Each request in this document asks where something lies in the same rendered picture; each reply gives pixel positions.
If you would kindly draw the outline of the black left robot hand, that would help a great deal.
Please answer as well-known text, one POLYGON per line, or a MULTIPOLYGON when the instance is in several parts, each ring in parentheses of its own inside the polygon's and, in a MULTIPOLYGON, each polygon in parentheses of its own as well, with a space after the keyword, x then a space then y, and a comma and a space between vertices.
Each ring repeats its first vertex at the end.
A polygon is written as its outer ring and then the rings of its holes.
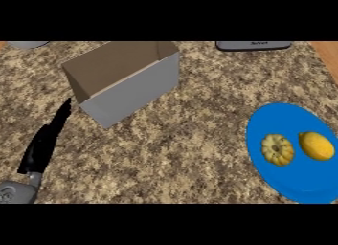
POLYGON ((71 99, 67 99, 67 101, 60 106, 60 109, 57 110, 51 123, 42 126, 24 151, 23 159, 17 169, 20 174, 27 174, 30 172, 45 172, 51 162, 57 138, 70 115, 71 99))

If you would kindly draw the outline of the cardboard box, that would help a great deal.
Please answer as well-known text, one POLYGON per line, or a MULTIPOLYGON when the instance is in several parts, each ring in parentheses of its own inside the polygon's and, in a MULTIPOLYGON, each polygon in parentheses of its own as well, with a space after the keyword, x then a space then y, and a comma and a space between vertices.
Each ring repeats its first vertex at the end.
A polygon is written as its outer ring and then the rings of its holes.
POLYGON ((111 127, 179 85, 172 41, 111 41, 63 64, 79 106, 111 127))

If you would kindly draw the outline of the yellow ribbed squash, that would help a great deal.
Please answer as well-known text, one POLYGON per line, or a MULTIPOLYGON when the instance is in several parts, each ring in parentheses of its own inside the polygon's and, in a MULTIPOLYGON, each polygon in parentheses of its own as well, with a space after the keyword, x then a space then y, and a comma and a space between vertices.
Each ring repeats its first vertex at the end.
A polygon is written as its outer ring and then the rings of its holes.
POLYGON ((268 134, 262 140, 262 154, 269 163, 287 166, 294 157, 294 148, 288 138, 281 134, 268 134))

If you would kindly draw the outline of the blue plate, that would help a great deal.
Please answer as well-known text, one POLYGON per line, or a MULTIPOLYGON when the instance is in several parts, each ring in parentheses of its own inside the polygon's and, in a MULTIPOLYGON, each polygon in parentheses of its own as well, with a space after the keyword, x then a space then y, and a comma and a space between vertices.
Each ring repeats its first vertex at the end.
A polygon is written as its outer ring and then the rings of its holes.
POLYGON ((338 198, 338 137, 322 118, 300 105, 272 102, 253 112, 247 125, 247 148, 254 168, 275 191, 299 203, 331 203, 338 198), (333 158, 316 161, 303 152, 299 134, 318 132, 331 141, 333 158), (262 154, 262 140, 269 134, 287 137, 294 148, 290 164, 279 167, 262 154))

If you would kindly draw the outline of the pale grey round object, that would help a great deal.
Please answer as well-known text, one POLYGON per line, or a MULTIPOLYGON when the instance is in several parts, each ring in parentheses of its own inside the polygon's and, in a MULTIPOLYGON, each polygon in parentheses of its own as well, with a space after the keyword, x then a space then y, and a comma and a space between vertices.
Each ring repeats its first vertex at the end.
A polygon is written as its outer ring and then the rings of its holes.
POLYGON ((8 41, 8 44, 21 49, 35 49, 48 45, 49 41, 8 41))

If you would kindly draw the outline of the dark grey flat appliance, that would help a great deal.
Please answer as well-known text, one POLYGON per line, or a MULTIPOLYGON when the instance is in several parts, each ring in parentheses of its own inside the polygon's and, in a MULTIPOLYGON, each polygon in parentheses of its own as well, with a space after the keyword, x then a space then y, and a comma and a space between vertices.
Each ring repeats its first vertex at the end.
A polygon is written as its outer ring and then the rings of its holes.
POLYGON ((218 48, 228 52, 281 50, 291 46, 291 41, 218 41, 218 48))

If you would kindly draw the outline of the yellow lemon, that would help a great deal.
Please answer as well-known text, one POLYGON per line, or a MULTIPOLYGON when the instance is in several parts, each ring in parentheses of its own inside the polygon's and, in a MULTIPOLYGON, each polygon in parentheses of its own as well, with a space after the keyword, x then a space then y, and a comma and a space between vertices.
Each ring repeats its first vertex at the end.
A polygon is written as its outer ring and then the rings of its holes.
POLYGON ((336 154, 331 141, 318 132, 303 132, 299 134, 300 147, 310 158, 327 161, 336 154))

